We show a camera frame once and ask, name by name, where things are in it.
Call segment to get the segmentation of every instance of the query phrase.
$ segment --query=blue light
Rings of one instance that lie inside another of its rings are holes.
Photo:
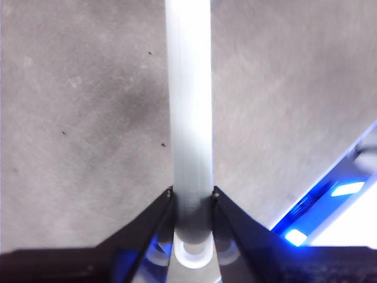
[[[351,183],[347,185],[338,186],[331,194],[331,196],[344,196],[357,193],[361,190],[365,182]]]
[[[307,236],[297,229],[293,229],[289,231],[287,235],[285,235],[285,238],[295,246],[301,246],[306,240]]]

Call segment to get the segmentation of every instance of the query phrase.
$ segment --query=white plastic tube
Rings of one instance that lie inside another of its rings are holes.
[[[170,126],[179,238],[210,234],[213,190],[210,0],[166,0]]]

